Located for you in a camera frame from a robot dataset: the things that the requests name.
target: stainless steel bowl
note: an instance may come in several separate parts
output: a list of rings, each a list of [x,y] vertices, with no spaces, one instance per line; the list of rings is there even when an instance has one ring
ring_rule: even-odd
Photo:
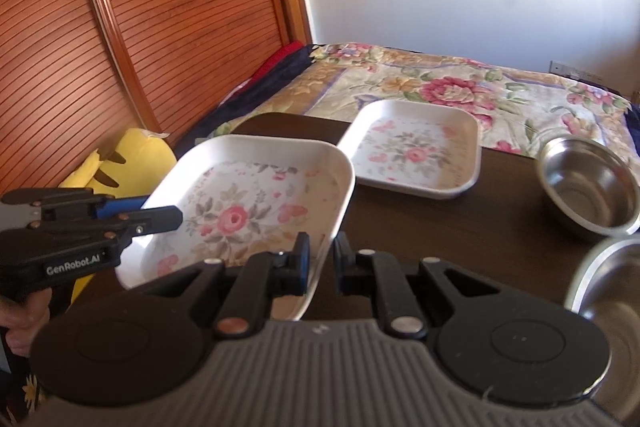
[[[599,143],[577,136],[550,140],[537,170],[556,217],[580,237],[623,237],[640,227],[636,179]]]
[[[597,324],[609,341],[611,362],[594,399],[624,425],[640,425],[640,235],[593,248],[564,307]]]

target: yellow plush toy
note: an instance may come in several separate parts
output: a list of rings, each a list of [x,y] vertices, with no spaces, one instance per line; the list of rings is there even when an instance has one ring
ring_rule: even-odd
[[[144,129],[129,129],[113,151],[93,151],[60,187],[90,187],[95,194],[110,194],[116,198],[150,194],[176,164],[174,152],[163,140],[166,136]],[[76,281],[71,302],[91,277]]]

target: floral tray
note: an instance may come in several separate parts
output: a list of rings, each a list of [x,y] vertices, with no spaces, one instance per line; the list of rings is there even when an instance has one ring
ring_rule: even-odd
[[[145,208],[175,204],[174,232],[137,237],[116,269],[132,287],[203,259],[244,264],[254,253],[290,250],[298,232],[311,241],[305,298],[276,299],[273,316],[302,315],[354,184],[353,167],[333,145],[254,136],[220,136],[180,159]]]
[[[480,172],[480,128],[442,105],[380,100],[357,115],[338,143],[359,181],[434,199],[472,187]]]

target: floral blanket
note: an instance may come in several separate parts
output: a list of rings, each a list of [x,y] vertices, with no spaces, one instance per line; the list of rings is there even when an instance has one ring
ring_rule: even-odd
[[[312,52],[313,65],[250,114],[220,126],[230,132],[264,112],[353,121],[385,98],[466,110],[482,124],[485,147],[535,156],[562,134],[594,139],[618,154],[640,180],[640,157],[625,123],[622,97],[548,73],[497,68],[468,58],[368,44],[332,44]]]

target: table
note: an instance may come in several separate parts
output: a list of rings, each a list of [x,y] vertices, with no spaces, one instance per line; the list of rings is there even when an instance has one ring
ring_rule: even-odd
[[[267,113],[237,134],[336,144],[346,122]],[[482,149],[478,182],[461,196],[429,200],[356,185],[342,224],[355,249],[392,252],[401,263],[435,256],[561,304],[574,270],[593,246],[569,235],[544,208],[534,160]],[[113,271],[97,274],[79,302],[121,291]],[[306,319],[370,317],[369,300],[335,292],[332,260],[324,265]]]

